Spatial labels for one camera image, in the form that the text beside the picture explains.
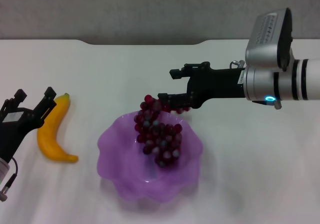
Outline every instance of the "blue indicator light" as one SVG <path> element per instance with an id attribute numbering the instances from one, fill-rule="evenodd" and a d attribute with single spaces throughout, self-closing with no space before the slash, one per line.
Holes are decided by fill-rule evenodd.
<path id="1" fill-rule="evenodd" d="M 267 97 L 265 97 L 265 100 L 266 101 L 275 101 L 276 100 L 276 98 L 274 98 L 274 97 L 272 97 L 272 96 L 267 96 Z"/>

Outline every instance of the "white tabletop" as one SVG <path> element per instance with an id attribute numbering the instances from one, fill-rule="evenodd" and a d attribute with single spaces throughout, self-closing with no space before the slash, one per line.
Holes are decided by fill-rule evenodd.
<path id="1" fill-rule="evenodd" d="M 183 114 L 204 144 L 196 187 L 167 204 L 126 202 L 96 171 L 97 140 L 146 94 L 182 93 L 188 79 L 169 70 L 209 61 L 228 68 L 247 40 L 197 45 L 89 45 L 76 40 L 1 40 L 0 102 L 22 88 L 34 108 L 51 86 L 70 94 L 57 139 L 76 164 L 47 160 L 30 132 L 15 158 L 19 175 L 0 203 L 1 224 L 320 223 L 320 102 L 285 101 L 281 110 L 246 99 L 207 101 Z M 320 56 L 320 40 L 294 40 L 296 58 Z M 5 181 L 14 172 L 14 165 Z"/>

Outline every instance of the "banana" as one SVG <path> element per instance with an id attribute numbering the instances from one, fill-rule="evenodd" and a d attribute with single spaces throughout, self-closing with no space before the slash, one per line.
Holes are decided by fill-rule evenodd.
<path id="1" fill-rule="evenodd" d="M 78 156 L 66 153 L 56 141 L 59 125 L 68 111 L 70 105 L 69 94 L 56 98 L 56 107 L 45 118 L 44 124 L 37 132 L 38 146 L 42 153 L 53 161 L 75 163 Z"/>

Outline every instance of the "gray wall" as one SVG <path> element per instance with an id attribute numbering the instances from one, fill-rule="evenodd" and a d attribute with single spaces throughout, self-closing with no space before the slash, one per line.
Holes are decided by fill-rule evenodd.
<path id="1" fill-rule="evenodd" d="M 0 38 L 94 44 L 248 38 L 258 14 L 287 6 L 295 38 L 320 38 L 320 0 L 0 0 Z"/>

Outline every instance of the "label on robot arm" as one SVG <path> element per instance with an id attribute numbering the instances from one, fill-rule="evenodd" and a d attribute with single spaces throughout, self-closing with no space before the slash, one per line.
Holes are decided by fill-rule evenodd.
<path id="1" fill-rule="evenodd" d="M 23 113 L 24 112 L 8 113 L 2 122 L 3 123 L 16 122 L 20 119 Z"/>
<path id="2" fill-rule="evenodd" d="M 244 83 L 244 76 L 245 76 L 245 71 L 242 70 L 241 73 L 240 73 L 240 77 L 239 77 L 239 80 L 238 80 L 238 84 L 243 84 Z"/>

